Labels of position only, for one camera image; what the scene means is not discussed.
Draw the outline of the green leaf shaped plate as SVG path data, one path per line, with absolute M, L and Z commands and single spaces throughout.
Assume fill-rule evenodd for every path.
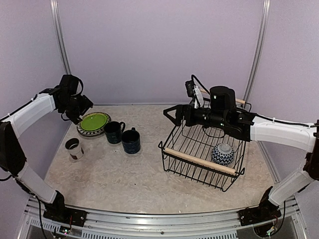
M 94 131 L 103 127 L 108 117 L 103 113 L 92 113 L 83 117 L 80 126 L 83 130 Z

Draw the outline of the black white striped plate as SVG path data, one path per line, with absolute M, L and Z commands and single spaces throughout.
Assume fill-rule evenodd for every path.
M 104 130 L 102 128 L 98 130 L 87 131 L 82 129 L 81 127 L 77 127 L 77 131 L 81 136 L 84 136 L 84 137 L 95 137 L 104 133 Z

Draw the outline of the white cup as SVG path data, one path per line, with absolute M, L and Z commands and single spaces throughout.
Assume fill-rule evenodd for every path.
M 83 157 L 84 150 L 79 139 L 71 138 L 65 142 L 65 148 L 68 150 L 72 159 L 77 160 Z

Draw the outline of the dark green mug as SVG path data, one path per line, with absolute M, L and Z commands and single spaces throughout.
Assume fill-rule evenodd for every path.
M 104 126 L 104 133 L 110 144 L 117 144 L 122 141 L 122 134 L 125 130 L 124 122 L 111 121 Z

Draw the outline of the dark blue mug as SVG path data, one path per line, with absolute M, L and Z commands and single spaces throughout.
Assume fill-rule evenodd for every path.
M 140 134 L 135 127 L 122 133 L 122 145 L 127 154 L 136 154 L 141 149 Z

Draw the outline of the blue white patterned bowl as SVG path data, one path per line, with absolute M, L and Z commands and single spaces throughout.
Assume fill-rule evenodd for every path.
M 219 143 L 212 149 L 211 159 L 214 163 L 227 166 L 234 160 L 234 150 L 229 144 Z

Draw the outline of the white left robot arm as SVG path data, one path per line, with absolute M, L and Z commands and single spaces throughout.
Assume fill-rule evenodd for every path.
M 0 121 L 0 166 L 9 172 L 17 184 L 28 193 L 37 196 L 40 201 L 51 205 L 49 211 L 57 220 L 63 222 L 70 216 L 70 211 L 57 200 L 61 194 L 50 187 L 35 172 L 28 162 L 25 148 L 43 149 L 38 140 L 47 140 L 49 130 L 44 130 L 36 138 L 30 131 L 38 121 L 52 112 L 62 115 L 64 121 L 78 124 L 93 102 L 82 93 L 75 93 L 67 87 L 47 88 L 32 98 L 12 114 Z

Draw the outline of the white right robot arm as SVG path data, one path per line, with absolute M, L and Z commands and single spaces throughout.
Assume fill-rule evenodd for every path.
M 235 139 L 283 146 L 276 159 L 297 168 L 266 194 L 266 202 L 255 210 L 255 217 L 265 221 L 290 196 L 319 179 L 319 125 L 268 118 L 257 113 L 240 110 L 236 106 L 235 92 L 225 86 L 209 90 L 210 106 L 194 104 L 176 105 L 163 114 L 175 125 L 183 121 L 187 126 L 214 127 Z

